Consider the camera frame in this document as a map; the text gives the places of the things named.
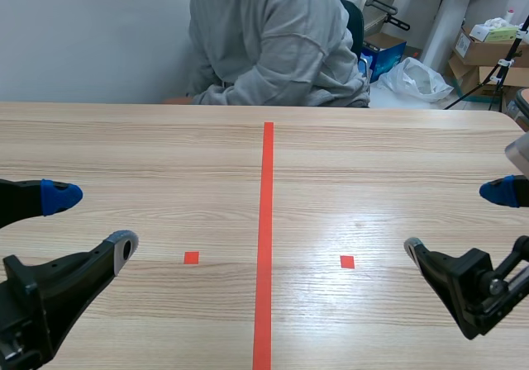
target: screw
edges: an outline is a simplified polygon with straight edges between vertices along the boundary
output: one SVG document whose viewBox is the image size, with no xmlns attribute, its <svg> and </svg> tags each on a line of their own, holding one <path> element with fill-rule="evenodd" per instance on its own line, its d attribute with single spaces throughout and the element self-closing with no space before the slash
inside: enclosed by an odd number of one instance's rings
<svg viewBox="0 0 529 370">
<path fill-rule="evenodd" d="M 491 296 L 497 296 L 498 294 L 503 293 L 503 290 L 503 281 L 499 279 L 493 279 L 493 281 L 490 283 L 490 286 L 488 287 L 488 291 L 490 292 Z"/>
</svg>

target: wood grain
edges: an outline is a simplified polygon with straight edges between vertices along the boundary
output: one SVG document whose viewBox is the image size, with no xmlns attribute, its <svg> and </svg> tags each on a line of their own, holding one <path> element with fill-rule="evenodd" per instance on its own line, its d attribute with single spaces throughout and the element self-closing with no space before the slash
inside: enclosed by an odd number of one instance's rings
<svg viewBox="0 0 529 370">
<path fill-rule="evenodd" d="M 0 257 L 44 262 L 123 228 L 141 238 L 47 368 L 251 368 L 265 121 L 276 126 L 274 370 L 526 368 L 529 304 L 468 342 L 403 250 L 417 236 L 498 263 L 528 232 L 528 211 L 478 195 L 517 172 L 503 149 L 522 132 L 506 116 L 0 103 L 0 176 L 85 192 L 71 211 L 2 230 Z M 196 250 L 200 265 L 184 266 Z"/>
</svg>

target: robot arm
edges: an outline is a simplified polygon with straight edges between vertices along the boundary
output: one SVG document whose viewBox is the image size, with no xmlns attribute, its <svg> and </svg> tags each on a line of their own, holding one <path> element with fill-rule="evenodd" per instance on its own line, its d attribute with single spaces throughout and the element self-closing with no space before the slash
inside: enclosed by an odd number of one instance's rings
<svg viewBox="0 0 529 370">
<path fill-rule="evenodd" d="M 509 145 L 506 154 L 524 176 L 484 184 L 479 193 L 497 205 L 529 207 L 529 133 Z M 456 259 L 429 251 L 417 238 L 407 240 L 404 248 L 467 339 L 486 335 L 529 294 L 529 267 L 509 279 L 520 262 L 529 262 L 527 236 L 517 240 L 496 269 L 479 249 Z"/>
<path fill-rule="evenodd" d="M 75 206 L 82 192 L 73 184 L 0 180 L 0 228 Z M 52 360 L 77 319 L 117 276 L 138 246 L 118 231 L 89 252 L 38 266 L 15 256 L 3 260 L 0 283 L 0 369 L 37 369 Z"/>
</svg>

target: blue gripper fingertip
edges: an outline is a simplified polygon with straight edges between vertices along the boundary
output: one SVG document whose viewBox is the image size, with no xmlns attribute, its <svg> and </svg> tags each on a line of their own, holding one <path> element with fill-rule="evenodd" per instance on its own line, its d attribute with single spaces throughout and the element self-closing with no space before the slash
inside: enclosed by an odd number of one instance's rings
<svg viewBox="0 0 529 370">
<path fill-rule="evenodd" d="M 500 206 L 520 207 L 514 189 L 514 176 L 508 176 L 500 183 L 486 183 L 479 189 L 479 195 Z"/>
<path fill-rule="evenodd" d="M 75 184 L 64 189 L 57 188 L 51 180 L 41 181 L 41 205 L 43 216 L 53 216 L 58 211 L 67 211 L 83 199 L 83 191 Z"/>
</svg>

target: sink pedestal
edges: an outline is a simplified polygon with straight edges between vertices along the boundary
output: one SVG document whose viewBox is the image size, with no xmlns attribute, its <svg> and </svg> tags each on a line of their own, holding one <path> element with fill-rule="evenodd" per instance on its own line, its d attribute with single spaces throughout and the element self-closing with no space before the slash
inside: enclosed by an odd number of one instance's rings
<svg viewBox="0 0 529 370">
<path fill-rule="evenodd" d="M 443 1 L 421 58 L 426 66 L 444 73 L 469 4 L 470 0 Z"/>
</svg>

